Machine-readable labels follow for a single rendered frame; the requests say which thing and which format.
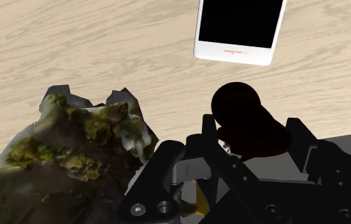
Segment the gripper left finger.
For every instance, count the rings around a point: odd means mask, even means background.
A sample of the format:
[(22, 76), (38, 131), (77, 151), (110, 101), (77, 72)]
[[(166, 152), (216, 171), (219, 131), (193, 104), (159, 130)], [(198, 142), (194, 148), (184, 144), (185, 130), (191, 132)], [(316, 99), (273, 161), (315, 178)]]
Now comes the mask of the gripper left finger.
[(202, 132), (163, 141), (122, 199), (117, 224), (180, 224), (176, 192), (196, 180), (209, 203), (199, 224), (257, 224), (257, 177), (218, 143), (213, 115), (203, 116)]

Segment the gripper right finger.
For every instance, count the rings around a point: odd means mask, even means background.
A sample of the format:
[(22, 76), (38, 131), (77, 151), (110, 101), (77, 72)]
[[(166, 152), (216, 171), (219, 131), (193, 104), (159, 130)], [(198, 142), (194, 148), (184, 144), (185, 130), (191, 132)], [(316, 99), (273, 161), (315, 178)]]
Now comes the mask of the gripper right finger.
[(317, 139), (298, 118), (288, 118), (289, 155), (300, 172), (320, 188), (314, 203), (327, 220), (319, 224), (351, 224), (351, 155), (336, 143)]

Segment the dark red rounded object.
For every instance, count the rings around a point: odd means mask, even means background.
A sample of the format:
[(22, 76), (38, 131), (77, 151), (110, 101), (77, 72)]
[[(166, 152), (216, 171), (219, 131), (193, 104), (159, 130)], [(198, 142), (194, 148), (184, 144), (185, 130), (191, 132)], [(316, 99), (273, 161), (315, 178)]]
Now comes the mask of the dark red rounded object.
[(230, 82), (221, 86), (212, 97), (211, 112), (220, 125), (218, 138), (242, 161), (288, 152), (290, 132), (263, 107), (250, 85)]

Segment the small yellow object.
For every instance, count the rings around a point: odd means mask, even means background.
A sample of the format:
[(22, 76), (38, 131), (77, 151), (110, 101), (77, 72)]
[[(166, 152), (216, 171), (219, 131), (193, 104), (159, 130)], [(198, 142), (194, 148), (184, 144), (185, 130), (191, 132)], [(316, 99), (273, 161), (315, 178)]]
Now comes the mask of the small yellow object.
[(196, 184), (196, 202), (194, 205), (197, 207), (195, 213), (200, 216), (206, 216), (210, 212), (210, 207), (203, 191), (200, 189), (196, 180), (192, 181)]

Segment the green brown mossy lump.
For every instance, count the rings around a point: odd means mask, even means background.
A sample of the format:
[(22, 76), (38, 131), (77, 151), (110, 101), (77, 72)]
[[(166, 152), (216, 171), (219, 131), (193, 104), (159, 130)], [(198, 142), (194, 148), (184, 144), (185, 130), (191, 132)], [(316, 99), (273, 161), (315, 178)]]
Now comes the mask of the green brown mossy lump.
[(93, 105), (56, 85), (39, 112), (0, 154), (0, 224), (118, 224), (158, 142), (138, 100), (123, 88)]

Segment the white smartphone with black screen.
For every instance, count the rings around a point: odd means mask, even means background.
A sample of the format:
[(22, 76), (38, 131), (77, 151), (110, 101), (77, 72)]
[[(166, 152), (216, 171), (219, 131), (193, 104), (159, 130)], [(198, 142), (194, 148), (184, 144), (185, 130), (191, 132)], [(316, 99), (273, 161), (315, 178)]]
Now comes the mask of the white smartphone with black screen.
[(271, 64), (287, 0), (199, 0), (198, 59)]

